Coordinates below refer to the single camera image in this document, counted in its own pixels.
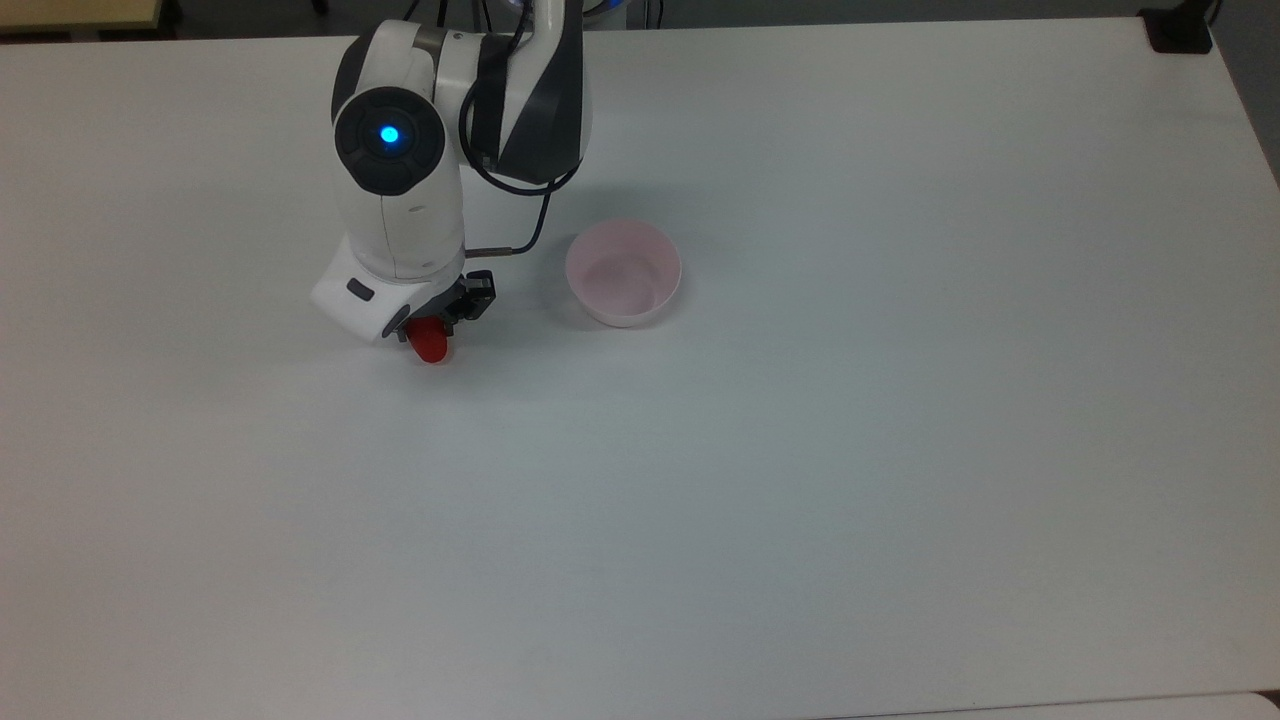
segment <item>plastic bowl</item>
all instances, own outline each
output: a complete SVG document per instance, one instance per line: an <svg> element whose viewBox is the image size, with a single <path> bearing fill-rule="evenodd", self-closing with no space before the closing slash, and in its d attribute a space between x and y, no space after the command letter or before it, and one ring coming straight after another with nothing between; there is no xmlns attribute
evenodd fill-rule
<svg viewBox="0 0 1280 720"><path fill-rule="evenodd" d="M680 254L658 228L620 218L582 231L564 260L568 287L605 325L630 328L654 318L680 286Z"/></svg>

